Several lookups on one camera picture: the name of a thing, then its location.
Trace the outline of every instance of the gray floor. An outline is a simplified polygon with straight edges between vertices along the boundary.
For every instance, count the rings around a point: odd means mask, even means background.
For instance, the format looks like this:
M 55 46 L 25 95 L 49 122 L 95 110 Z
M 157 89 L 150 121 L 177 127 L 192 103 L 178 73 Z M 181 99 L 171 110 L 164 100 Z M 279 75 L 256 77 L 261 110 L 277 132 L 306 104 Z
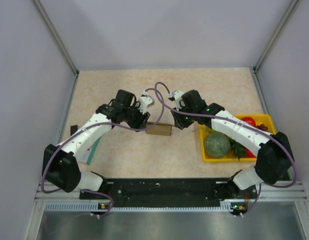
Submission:
M 76 212 L 46 212 L 47 231 Z M 79 216 L 48 235 L 41 224 L 38 240 L 303 240 L 293 203 L 258 203 L 250 215 L 230 213 L 119 213 L 97 220 Z

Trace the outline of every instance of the table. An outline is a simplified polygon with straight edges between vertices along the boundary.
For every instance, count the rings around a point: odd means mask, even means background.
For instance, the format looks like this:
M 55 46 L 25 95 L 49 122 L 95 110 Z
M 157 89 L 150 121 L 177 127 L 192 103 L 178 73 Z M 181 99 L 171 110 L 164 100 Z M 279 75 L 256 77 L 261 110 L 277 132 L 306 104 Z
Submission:
M 198 90 L 209 105 L 225 107 L 232 114 L 263 113 L 248 67 L 227 68 L 164 68 L 81 71 L 77 80 L 63 138 L 70 135 L 70 126 L 82 126 L 98 106 L 107 104 L 119 89 L 137 97 L 156 82 L 167 84 L 171 91 Z M 168 94 L 163 93 L 168 105 Z M 149 108 L 149 121 L 154 122 L 161 111 L 156 100 Z M 173 124 L 169 110 L 161 123 Z M 179 130 L 171 136 L 149 135 L 115 127 L 101 137 L 88 170 L 107 178 L 216 178 L 230 177 L 253 162 L 203 162 L 198 125 Z

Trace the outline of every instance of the small box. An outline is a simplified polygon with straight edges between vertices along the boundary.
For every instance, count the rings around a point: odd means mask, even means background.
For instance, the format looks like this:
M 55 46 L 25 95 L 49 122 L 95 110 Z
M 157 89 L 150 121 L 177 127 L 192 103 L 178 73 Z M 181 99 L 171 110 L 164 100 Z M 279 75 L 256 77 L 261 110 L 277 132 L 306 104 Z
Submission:
M 146 126 L 150 127 L 153 124 L 154 122 L 148 121 L 146 123 Z M 151 128 L 150 130 L 146 130 L 145 132 L 152 135 L 171 136 L 172 128 L 172 124 L 159 122 L 153 128 Z
M 251 117 L 254 119 L 256 125 L 264 124 L 268 127 L 268 132 L 272 134 L 276 134 L 274 123 L 268 114 L 245 114 L 245 115 L 234 115 L 237 119 L 242 119 L 244 117 Z M 206 126 L 199 125 L 199 133 L 200 133 L 200 145 L 201 145 L 201 154 L 202 160 L 204 162 L 213 162 L 213 163 L 225 163 L 225 162 L 255 162 L 257 160 L 256 157 L 241 157 L 240 160 L 238 158 L 233 158 L 233 151 L 230 150 L 226 156 L 221 158 L 213 158 L 209 156 L 205 151 L 204 142 L 206 137 L 209 135 L 207 131 L 204 130 Z

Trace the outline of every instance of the yellow bin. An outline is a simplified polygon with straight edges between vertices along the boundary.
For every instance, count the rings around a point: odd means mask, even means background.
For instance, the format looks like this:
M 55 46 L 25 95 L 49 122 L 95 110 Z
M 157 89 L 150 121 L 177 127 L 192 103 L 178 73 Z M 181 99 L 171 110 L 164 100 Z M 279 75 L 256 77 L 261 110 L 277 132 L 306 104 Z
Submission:
M 234 115 L 237 119 L 242 119 L 244 117 L 251 117 L 255 120 L 256 125 L 264 124 L 266 127 L 268 127 L 268 132 L 272 134 L 276 134 L 274 123 L 268 114 L 249 114 L 249 115 Z M 225 155 L 222 158 L 212 158 L 209 156 L 204 147 L 204 142 L 206 137 L 209 135 L 207 131 L 204 130 L 206 126 L 200 125 L 199 126 L 199 132 L 200 132 L 200 145 L 201 145 L 201 154 L 202 159 L 204 162 L 212 162 L 212 163 L 224 163 L 224 162 L 238 162 L 238 158 L 233 158 L 234 153 L 233 151 L 229 151 L 227 155 Z M 242 157 L 239 162 L 255 162 L 257 158 L 250 158 L 250 157 Z

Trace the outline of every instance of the robotic arm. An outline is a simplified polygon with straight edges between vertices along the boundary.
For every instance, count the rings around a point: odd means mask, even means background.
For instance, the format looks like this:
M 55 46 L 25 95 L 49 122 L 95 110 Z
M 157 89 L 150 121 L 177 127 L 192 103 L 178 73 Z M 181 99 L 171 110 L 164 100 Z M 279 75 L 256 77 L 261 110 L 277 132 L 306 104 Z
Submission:
M 80 170 L 77 161 L 83 159 L 86 150 L 98 138 L 121 122 L 126 122 L 136 130 L 145 128 L 150 117 L 147 109 L 154 103 L 154 99 L 146 93 L 137 100 L 131 92 L 119 90 L 109 104 L 98 107 L 88 122 L 74 134 L 77 135 L 75 138 L 69 137 L 59 143 L 59 146 L 64 146 L 54 157 L 58 146 L 50 144 L 44 150 L 42 175 L 53 157 L 46 173 L 46 180 L 67 193 L 74 189 L 98 191 L 105 178 L 97 173 Z
M 175 127 L 184 129 L 189 127 L 193 122 L 198 122 L 201 125 L 205 125 L 231 137 L 257 156 L 254 166 L 237 172 L 230 178 L 228 181 L 229 187 L 235 184 L 240 190 L 245 190 L 252 185 L 257 185 L 262 182 L 274 184 L 291 167 L 292 164 L 282 149 L 265 136 L 268 135 L 275 138 L 292 156 L 288 138 L 282 132 L 272 135 L 269 132 L 263 131 L 263 134 L 258 134 L 251 129 L 244 128 L 243 125 L 249 126 L 249 128 L 254 127 L 237 119 L 225 110 L 224 107 L 216 103 L 207 105 L 196 90 L 191 90 L 186 93 L 177 90 L 171 93 L 169 99 L 175 102 L 175 110 L 192 114 L 192 116 L 189 116 L 171 111 Z M 214 115 L 233 120 L 233 122 L 212 117 L 195 116 L 196 114 Z

